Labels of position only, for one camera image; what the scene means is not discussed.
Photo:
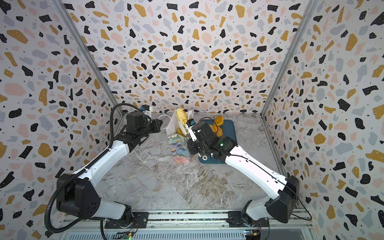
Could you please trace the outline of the floral paper bag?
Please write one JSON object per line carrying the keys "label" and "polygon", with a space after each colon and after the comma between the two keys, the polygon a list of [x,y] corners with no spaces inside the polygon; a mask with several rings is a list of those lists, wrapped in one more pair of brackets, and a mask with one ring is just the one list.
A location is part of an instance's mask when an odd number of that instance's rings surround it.
{"label": "floral paper bag", "polygon": [[[192,119],[194,114],[192,111],[189,111],[189,112],[186,112],[186,115],[188,119]],[[171,155],[173,157],[174,162],[190,163],[191,154],[187,147],[187,137],[183,137],[177,134],[177,129],[180,128],[180,126],[177,120],[176,110],[174,111],[171,117],[168,115],[161,115],[161,117],[165,117],[165,116],[169,117],[170,121],[168,122],[167,126],[162,130],[165,130],[166,132],[169,145],[171,147]]]}

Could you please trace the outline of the cream tongs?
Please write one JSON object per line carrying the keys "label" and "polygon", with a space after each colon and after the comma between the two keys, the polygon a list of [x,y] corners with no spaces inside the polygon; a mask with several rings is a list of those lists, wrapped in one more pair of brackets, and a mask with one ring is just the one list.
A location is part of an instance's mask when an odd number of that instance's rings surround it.
{"label": "cream tongs", "polygon": [[185,135],[187,137],[187,147],[191,155],[198,155],[204,161],[208,159],[206,154],[206,150],[204,148],[204,144],[201,140],[198,139],[197,136],[197,123],[194,119],[188,119],[184,114],[179,120],[182,125],[181,129],[186,132]]}

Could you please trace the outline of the pale rectangular pastry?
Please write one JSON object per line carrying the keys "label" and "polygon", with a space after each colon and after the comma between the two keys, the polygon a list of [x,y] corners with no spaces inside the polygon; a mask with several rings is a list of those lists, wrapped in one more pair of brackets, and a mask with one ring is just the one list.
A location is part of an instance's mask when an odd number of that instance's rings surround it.
{"label": "pale rectangular pastry", "polygon": [[176,110],[176,116],[180,129],[185,130],[186,122],[188,120],[186,112],[183,109],[179,108]]}

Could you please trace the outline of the small yellow bread roll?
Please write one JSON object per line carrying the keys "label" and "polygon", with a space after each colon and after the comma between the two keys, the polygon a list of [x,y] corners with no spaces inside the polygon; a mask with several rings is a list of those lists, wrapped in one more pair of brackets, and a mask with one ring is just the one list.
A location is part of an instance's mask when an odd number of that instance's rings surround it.
{"label": "small yellow bread roll", "polygon": [[179,134],[183,137],[186,137],[186,135],[183,133],[183,131],[180,128],[177,129],[177,134]]}

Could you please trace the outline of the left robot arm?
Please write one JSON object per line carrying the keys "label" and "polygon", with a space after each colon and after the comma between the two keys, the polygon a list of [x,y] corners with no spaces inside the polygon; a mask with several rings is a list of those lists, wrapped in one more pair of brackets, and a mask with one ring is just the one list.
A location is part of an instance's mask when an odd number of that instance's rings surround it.
{"label": "left robot arm", "polygon": [[130,206],[102,200],[98,183],[109,170],[140,146],[150,134],[159,133],[163,121],[134,111],[126,116],[127,123],[113,138],[111,146],[72,175],[64,174],[58,181],[57,210],[81,220],[91,218],[117,220],[124,224],[133,217]]}

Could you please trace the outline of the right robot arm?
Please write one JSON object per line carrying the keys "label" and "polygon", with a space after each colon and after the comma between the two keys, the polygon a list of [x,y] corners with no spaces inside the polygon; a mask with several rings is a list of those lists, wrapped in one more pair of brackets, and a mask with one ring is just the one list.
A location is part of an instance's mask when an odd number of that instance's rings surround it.
{"label": "right robot arm", "polygon": [[285,177],[269,169],[235,140],[227,136],[218,137],[206,122],[188,120],[186,128],[191,155],[211,157],[237,169],[267,194],[267,198],[246,203],[241,211],[243,224],[251,226],[269,217],[283,224],[288,223],[299,200],[300,181],[296,177]]}

